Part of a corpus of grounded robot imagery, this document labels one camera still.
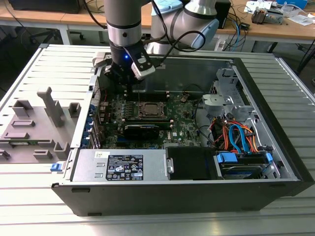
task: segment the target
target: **computer case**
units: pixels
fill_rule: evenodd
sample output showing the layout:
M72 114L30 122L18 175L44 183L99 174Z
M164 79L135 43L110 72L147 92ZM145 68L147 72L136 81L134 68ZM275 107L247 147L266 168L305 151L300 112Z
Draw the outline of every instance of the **computer case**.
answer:
M58 11L79 13L84 0L9 0L14 10Z
M217 0L215 8L217 10L217 19L219 21L219 29L223 29L225 26L228 11L231 7L229 0Z

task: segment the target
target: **table leg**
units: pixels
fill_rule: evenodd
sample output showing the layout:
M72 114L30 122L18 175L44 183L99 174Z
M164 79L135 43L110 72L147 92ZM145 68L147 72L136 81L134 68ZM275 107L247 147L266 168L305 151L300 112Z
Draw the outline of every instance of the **table leg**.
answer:
M98 37L99 37L99 42L100 43L105 43L104 37L103 37L103 31L98 32Z
M61 38L63 40L64 45L72 45L72 40L70 37L70 31L68 30L66 25L61 25L59 28Z

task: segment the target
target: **office chair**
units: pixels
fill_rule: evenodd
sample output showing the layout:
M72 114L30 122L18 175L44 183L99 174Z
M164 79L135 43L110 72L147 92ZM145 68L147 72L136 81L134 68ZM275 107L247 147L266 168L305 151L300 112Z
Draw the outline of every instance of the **office chair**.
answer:
M41 36L47 36L42 43L48 43L51 38L54 38L55 40L61 39L61 34L58 29L47 29L48 31L43 32L43 33L37 33L33 34L30 36L30 42L31 44L36 44L36 39L37 37ZM81 32L76 32L76 31L70 31L70 34L78 34L81 40L84 40L84 36Z

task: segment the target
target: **motherboard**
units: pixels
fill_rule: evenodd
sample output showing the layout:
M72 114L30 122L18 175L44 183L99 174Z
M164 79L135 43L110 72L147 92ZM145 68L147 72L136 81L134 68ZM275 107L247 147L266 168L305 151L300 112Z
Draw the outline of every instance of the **motherboard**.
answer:
M199 147L193 102L183 102L182 98L181 94L170 93L163 101L148 102L128 101L123 94L115 95L104 109L106 114L102 125L105 138L101 148Z

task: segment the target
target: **electronic equipment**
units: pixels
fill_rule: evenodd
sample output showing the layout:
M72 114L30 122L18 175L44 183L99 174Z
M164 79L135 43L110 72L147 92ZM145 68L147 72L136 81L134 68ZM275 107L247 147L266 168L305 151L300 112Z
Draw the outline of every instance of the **electronic equipment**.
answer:
M75 214L259 210L313 183L240 60L169 57L130 91L104 68L93 81L107 92L81 109L64 178L52 185Z
M306 7L306 4L307 4L307 0L277 0L277 3L280 5L284 5L285 2L286 2L286 4L295 5L301 9L304 9Z
M219 21L219 29L223 29L225 26L228 11L230 10L231 2L229 0L216 0L216 18Z
M14 10L59 11L79 13L84 0L9 0Z
M284 19L283 13L274 9L256 8L252 15L252 22L255 24L271 23L282 24Z

